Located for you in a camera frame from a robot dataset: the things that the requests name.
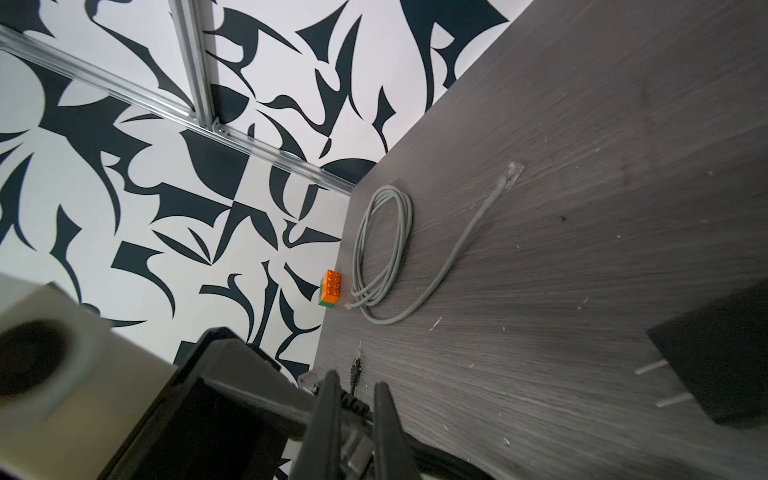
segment cable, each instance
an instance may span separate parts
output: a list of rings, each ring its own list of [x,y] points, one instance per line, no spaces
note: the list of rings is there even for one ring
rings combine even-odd
[[[406,308],[399,315],[395,315],[388,319],[377,319],[371,315],[369,307],[376,305],[384,300],[384,297],[389,293],[389,289],[392,288],[395,280],[397,279],[397,273],[400,270],[400,263],[402,262],[402,253],[406,248],[408,242],[408,236],[411,233],[411,223],[413,222],[413,208],[411,205],[411,199],[408,195],[404,194],[397,187],[392,185],[385,185],[379,188],[371,197],[371,201],[368,204],[365,214],[360,222],[360,228],[357,230],[357,237],[355,238],[355,246],[352,252],[352,295],[355,297],[354,303],[347,303],[345,307],[350,310],[353,308],[360,308],[362,314],[372,323],[377,325],[392,325],[395,322],[406,318],[413,313],[424,303],[432,292],[434,292],[440,282],[443,281],[445,275],[453,266],[456,258],[461,253],[462,248],[467,244],[469,235],[475,229],[480,219],[483,218],[498,198],[504,193],[504,190],[511,187],[520,176],[523,171],[523,166],[517,162],[512,162],[504,176],[502,176],[496,188],[488,195],[488,198],[479,208],[478,212],[469,221],[469,225],[464,229],[464,233],[459,237],[458,242],[453,247],[451,254],[448,255],[448,259],[440,269],[439,273],[424,290],[422,295],[416,299],[416,301]],[[376,211],[382,207],[386,202],[394,200],[397,203],[397,229],[395,231],[395,247],[392,251],[392,257],[389,259],[389,263],[382,270],[379,275],[376,276],[368,285],[362,282],[362,253],[366,248],[366,240],[368,238],[368,227],[371,221],[371,217]]]

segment metal prong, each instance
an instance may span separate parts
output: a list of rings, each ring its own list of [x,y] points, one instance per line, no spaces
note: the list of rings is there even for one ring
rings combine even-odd
[[[674,405],[675,403],[680,402],[686,402],[688,400],[693,400],[694,396],[691,395],[689,392],[681,393],[680,395],[671,396],[668,399],[659,400],[656,402],[657,407],[666,407],[670,405]]]
[[[642,375],[645,372],[650,372],[651,370],[655,370],[657,368],[660,368],[662,366],[668,365],[667,360],[659,360],[658,362],[649,363],[646,366],[642,366],[639,369],[634,371],[635,375]]]

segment wood grain surface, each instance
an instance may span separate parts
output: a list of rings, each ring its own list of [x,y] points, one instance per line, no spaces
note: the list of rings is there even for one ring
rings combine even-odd
[[[768,429],[714,425],[645,329],[768,276],[768,5],[535,0],[355,189],[316,368],[389,383],[406,431],[496,478],[768,478]],[[349,300],[373,191],[413,199],[392,316],[510,161],[526,169],[427,303]],[[377,214],[369,280],[392,249]]]

